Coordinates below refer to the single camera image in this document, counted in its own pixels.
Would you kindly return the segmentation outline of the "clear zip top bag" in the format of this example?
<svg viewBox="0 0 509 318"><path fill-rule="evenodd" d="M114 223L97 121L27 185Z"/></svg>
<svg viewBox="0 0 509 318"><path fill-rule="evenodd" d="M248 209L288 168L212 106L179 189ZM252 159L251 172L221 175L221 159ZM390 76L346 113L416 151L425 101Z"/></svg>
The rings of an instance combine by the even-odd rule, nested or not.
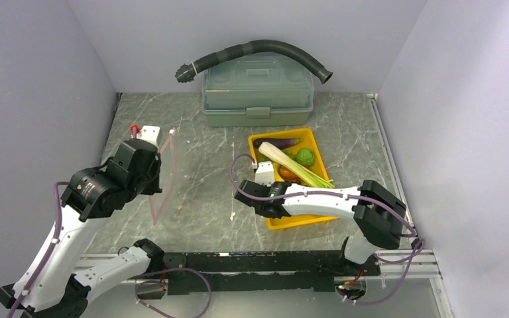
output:
<svg viewBox="0 0 509 318"><path fill-rule="evenodd" d="M161 218L168 217L173 210L173 196L177 188L177 167L175 151L176 129L168 131L168 137L159 149L161 166L158 176L160 193L154 194L149 198L150 212L152 215L152 224L158 225Z"/></svg>

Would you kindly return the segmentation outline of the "yellow plastic tray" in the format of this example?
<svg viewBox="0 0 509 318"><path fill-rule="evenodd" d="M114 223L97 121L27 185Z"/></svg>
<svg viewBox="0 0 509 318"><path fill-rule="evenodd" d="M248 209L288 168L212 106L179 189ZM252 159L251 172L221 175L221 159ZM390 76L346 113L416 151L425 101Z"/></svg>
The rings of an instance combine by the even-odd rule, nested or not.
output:
<svg viewBox="0 0 509 318"><path fill-rule="evenodd" d="M292 154L297 154L298 151L302 148L308 148L314 153L314 163L312 166L308 166L308 170L312 171L315 175L327 179L331 181L329 178L326 168L324 166L323 160L321 158L321 153L319 152L319 148L317 142L315 141L315 137L310 128L303 127L297 129L290 129L285 131L271 131L260 134L252 134L249 136L249 147L251 155L253 155L257 160L259 157L258 148L254 146L253 142L257 139L261 138L274 138L274 139L298 139L299 142L293 146L289 146L286 150L290 151ZM301 215L301 216L293 216L293 217L284 217L281 219L266 219L266 225L271 231L279 231L290 229L294 227L301 227L305 225L312 225L316 223L325 223L328 221L336 220L335 217L326 217L326 216L318 216L318 215Z"/></svg>

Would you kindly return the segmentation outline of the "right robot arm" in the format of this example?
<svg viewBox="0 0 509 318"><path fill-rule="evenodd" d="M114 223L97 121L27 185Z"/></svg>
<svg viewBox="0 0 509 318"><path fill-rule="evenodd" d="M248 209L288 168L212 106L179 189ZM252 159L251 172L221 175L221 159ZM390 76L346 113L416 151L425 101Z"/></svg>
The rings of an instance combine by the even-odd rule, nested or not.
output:
<svg viewBox="0 0 509 318"><path fill-rule="evenodd" d="M406 205L373 180L359 187L323 189L291 182L274 182L270 186L243 180L234 184L234 198L257 215L269 219L299 215L317 215L347 219L357 226L348 236L339 256L339 267L347 275L361 270L378 250L400 247Z"/></svg>

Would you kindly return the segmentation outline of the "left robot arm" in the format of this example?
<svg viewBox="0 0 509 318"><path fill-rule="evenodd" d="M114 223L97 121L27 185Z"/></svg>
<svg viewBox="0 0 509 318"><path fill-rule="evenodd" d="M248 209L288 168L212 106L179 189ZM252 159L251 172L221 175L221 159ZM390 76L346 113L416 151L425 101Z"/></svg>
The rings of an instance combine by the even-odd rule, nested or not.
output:
<svg viewBox="0 0 509 318"><path fill-rule="evenodd" d="M55 193L55 222L36 258L17 282L0 288L8 316L79 317L119 282L159 276L164 251L146 238L104 265L78 271L76 264L114 212L139 195L160 193L160 167L158 143L134 137L104 164L76 172Z"/></svg>

